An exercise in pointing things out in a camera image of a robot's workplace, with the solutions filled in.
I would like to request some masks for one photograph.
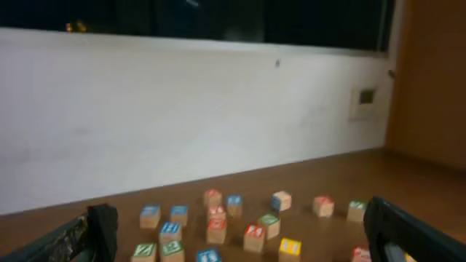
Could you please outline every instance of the blue block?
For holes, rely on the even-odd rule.
[[[160,230],[160,233],[162,234],[175,234],[180,230],[181,224],[180,223],[172,223],[172,222],[166,222],[163,224],[162,230]]]
[[[280,210],[280,199],[278,197],[272,196],[272,208],[276,210]]]
[[[143,207],[143,210],[141,211],[140,215],[155,215],[157,214],[157,211],[159,210],[160,206],[158,205],[146,205]]]
[[[221,262],[217,249],[199,251],[196,255],[196,262]]]
[[[233,205],[239,205],[241,204],[241,196],[237,196],[237,195],[230,195],[228,196],[228,198],[226,199],[226,203],[228,205],[230,204],[233,204]]]
[[[188,206],[173,206],[172,215],[185,215],[188,213]]]

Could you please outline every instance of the brown table surface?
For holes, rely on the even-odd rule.
[[[283,237],[302,241],[301,261],[350,261],[354,246],[367,240],[362,225],[346,221],[347,206],[353,199],[367,201],[373,195],[466,242],[464,172],[372,150],[5,215],[0,217],[0,255],[52,231],[88,205],[108,202],[119,212],[116,261],[129,261],[137,244],[156,241],[172,205],[189,205],[183,243],[186,261],[195,261],[197,251],[210,247],[202,204],[202,194],[209,188],[217,188],[224,198],[242,195],[243,216],[228,222],[226,242],[218,246],[226,262],[277,261]],[[262,255],[243,251],[245,227],[268,212],[271,195],[281,190],[292,193],[293,203],[281,214],[279,237],[266,242]],[[313,198],[323,194],[336,201],[332,218],[312,214]],[[138,227],[139,212],[147,204],[161,205],[157,230]]]

